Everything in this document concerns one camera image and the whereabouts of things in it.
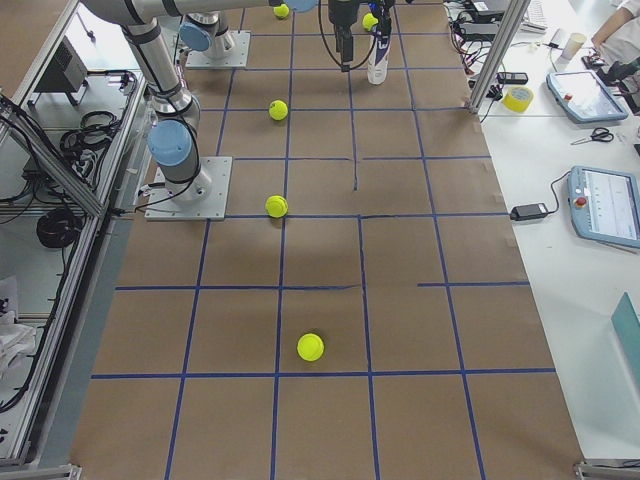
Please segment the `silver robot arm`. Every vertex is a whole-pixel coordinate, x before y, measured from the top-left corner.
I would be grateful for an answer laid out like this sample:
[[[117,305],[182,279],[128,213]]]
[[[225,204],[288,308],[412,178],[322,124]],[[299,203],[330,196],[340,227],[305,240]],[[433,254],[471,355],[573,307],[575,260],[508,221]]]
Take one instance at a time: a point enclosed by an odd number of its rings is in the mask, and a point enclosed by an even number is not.
[[[277,7],[281,1],[81,1],[96,17],[111,24],[118,25],[136,59],[145,80],[151,88],[155,101],[154,109],[159,116],[165,116],[184,124],[182,130],[187,132],[190,146],[196,147],[195,128],[199,122],[200,107],[196,112],[195,126],[187,127],[187,113],[193,110],[195,100],[187,87],[184,87],[174,68],[174,60],[170,57],[168,47],[162,37],[162,29],[158,24],[159,17],[193,18],[197,28],[203,24],[196,17],[204,17],[219,13],[218,23],[222,22],[222,12],[243,8]],[[350,72],[366,63],[367,59],[357,65],[353,64],[354,40],[351,27],[356,23],[360,5],[369,5],[370,11],[378,23],[373,26],[373,40],[368,55],[377,52],[380,42],[389,41],[391,34],[391,9],[395,1],[327,1],[328,19],[331,22],[335,37],[335,50],[339,58],[329,50],[325,38],[321,4],[322,1],[284,1],[296,13],[304,13],[317,8],[320,35],[334,63],[341,72]]]
[[[228,57],[235,47],[229,23],[220,11],[187,14],[179,36],[190,50],[214,60]]]

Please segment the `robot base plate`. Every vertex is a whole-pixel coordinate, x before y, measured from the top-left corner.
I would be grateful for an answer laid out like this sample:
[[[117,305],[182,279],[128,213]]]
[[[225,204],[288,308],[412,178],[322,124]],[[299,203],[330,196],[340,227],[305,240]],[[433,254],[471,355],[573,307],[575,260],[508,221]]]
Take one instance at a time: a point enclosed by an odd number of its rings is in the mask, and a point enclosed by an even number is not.
[[[195,221],[225,218],[233,159],[231,157],[201,157],[200,173],[189,188],[166,182],[159,167],[154,181],[164,183],[152,189],[144,216],[149,221]]]
[[[251,33],[228,30],[219,36],[208,33],[191,36],[184,43],[188,49],[186,68],[220,70],[247,66]]]

